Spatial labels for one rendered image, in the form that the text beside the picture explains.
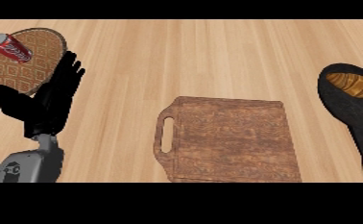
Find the golden brown croissant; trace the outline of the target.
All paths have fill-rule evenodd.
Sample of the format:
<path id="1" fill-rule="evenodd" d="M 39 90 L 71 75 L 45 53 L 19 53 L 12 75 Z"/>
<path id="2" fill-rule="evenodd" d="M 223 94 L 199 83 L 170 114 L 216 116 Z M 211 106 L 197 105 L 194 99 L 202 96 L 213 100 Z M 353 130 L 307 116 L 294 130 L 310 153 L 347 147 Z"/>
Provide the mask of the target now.
<path id="1" fill-rule="evenodd" d="M 350 96 L 363 98 L 363 76 L 353 73 L 329 73 L 329 83 Z"/>

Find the brown patterned placemat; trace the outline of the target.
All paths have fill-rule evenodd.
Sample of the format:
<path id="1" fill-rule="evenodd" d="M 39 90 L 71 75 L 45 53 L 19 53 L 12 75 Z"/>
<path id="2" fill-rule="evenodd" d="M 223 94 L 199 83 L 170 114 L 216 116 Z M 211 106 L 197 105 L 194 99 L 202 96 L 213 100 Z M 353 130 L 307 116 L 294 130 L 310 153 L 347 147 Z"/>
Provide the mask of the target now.
<path id="1" fill-rule="evenodd" d="M 0 85 L 31 96 L 53 76 L 67 52 L 67 41 L 62 34 L 49 28 L 24 29 L 12 36 L 30 49 L 33 58 L 18 63 L 0 54 Z"/>

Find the brown wooden cutting board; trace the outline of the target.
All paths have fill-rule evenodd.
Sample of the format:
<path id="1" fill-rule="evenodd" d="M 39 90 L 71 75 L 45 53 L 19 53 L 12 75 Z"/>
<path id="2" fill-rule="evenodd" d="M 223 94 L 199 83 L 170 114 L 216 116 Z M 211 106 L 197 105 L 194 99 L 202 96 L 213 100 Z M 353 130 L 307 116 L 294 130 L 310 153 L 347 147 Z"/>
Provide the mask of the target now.
<path id="1" fill-rule="evenodd" d="M 154 154 L 173 182 L 301 180 L 279 101 L 177 97 L 158 117 Z"/>

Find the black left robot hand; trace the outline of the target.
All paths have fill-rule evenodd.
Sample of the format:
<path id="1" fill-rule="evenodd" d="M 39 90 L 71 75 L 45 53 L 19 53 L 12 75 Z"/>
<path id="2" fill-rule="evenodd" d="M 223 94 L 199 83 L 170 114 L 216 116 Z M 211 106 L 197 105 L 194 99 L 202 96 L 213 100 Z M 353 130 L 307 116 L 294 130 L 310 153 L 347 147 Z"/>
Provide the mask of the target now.
<path id="1" fill-rule="evenodd" d="M 42 134 L 55 136 L 62 131 L 84 73 L 77 54 L 68 51 L 33 97 L 0 85 L 0 111 L 24 122 L 27 138 Z"/>

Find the red soda can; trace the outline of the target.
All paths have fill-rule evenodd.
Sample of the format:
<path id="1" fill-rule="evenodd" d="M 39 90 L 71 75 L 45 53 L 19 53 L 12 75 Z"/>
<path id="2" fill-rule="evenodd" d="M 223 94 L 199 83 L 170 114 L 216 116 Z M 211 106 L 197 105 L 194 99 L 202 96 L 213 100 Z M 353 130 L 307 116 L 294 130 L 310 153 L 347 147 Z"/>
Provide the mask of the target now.
<path id="1" fill-rule="evenodd" d="M 28 62 L 33 57 L 31 51 L 9 34 L 0 34 L 0 54 L 17 62 Z"/>

